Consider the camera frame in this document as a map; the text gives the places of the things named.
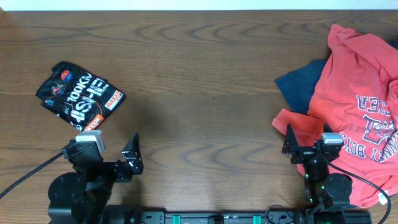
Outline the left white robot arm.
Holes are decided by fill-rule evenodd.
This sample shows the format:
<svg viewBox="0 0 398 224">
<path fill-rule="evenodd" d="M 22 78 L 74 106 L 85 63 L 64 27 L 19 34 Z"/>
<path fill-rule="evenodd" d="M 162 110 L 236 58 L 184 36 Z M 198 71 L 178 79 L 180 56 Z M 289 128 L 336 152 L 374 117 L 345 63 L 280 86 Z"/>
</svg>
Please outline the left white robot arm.
<svg viewBox="0 0 398 224">
<path fill-rule="evenodd" d="M 83 131 L 62 148 L 74 172 L 58 176 L 48 190 L 52 223 L 140 223 L 132 207 L 110 205 L 116 183 L 129 183 L 144 170 L 139 135 L 134 133 L 122 150 L 124 161 L 105 162 L 106 146 L 100 130 Z"/>
</svg>

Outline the red printed t-shirt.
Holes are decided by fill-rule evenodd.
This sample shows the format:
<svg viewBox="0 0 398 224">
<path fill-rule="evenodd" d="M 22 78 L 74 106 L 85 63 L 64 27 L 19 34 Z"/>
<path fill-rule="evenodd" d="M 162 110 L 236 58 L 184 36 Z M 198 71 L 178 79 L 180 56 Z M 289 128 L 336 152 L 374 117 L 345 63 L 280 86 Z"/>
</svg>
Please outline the red printed t-shirt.
<svg viewBox="0 0 398 224">
<path fill-rule="evenodd" d="M 397 193 L 397 50 L 372 34 L 332 25 L 331 55 L 307 114 L 281 110 L 272 125 L 285 133 L 291 124 L 300 146 L 311 146 L 323 124 L 343 140 L 330 172 L 356 175 L 352 205 L 368 208 L 379 195 Z"/>
</svg>

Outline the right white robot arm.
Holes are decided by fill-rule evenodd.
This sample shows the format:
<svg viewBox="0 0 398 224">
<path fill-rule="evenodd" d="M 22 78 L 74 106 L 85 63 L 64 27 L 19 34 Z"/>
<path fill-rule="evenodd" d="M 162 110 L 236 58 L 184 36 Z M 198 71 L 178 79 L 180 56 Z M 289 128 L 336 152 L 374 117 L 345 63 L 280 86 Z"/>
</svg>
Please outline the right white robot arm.
<svg viewBox="0 0 398 224">
<path fill-rule="evenodd" d="M 299 146 L 291 124 L 287 125 L 283 154 L 290 154 L 290 163 L 304 168 L 305 198 L 310 207 L 295 212 L 294 223 L 331 223 L 345 221 L 343 210 L 350 205 L 352 180 L 345 174 L 329 171 L 329 163 L 339 157 L 343 140 L 329 125 L 313 146 Z"/>
</svg>

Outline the black orange-patterned jersey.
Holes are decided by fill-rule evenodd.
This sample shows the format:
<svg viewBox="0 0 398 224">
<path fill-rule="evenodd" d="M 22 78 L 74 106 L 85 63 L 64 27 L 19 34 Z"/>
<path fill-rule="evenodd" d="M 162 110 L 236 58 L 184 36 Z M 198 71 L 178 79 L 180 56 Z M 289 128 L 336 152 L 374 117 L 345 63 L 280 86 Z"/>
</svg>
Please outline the black orange-patterned jersey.
<svg viewBox="0 0 398 224">
<path fill-rule="evenodd" d="M 97 129 L 126 94 L 87 69 L 61 61 L 35 94 L 41 105 L 79 131 Z"/>
</svg>

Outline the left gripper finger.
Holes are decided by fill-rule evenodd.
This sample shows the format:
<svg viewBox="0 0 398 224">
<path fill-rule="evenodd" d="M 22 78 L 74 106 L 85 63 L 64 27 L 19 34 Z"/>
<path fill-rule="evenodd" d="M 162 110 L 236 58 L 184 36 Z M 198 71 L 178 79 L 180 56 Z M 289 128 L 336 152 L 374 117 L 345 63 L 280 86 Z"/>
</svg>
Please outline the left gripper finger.
<svg viewBox="0 0 398 224">
<path fill-rule="evenodd" d="M 144 164 L 140 151 L 139 135 L 134 133 L 129 142 L 125 145 L 122 150 L 122 154 L 125 157 L 125 163 L 130 167 L 131 170 L 143 170 Z"/>
<path fill-rule="evenodd" d="M 103 161 L 99 154 L 84 154 L 82 152 L 73 155 L 73 169 L 77 172 L 87 173 Z"/>
</svg>

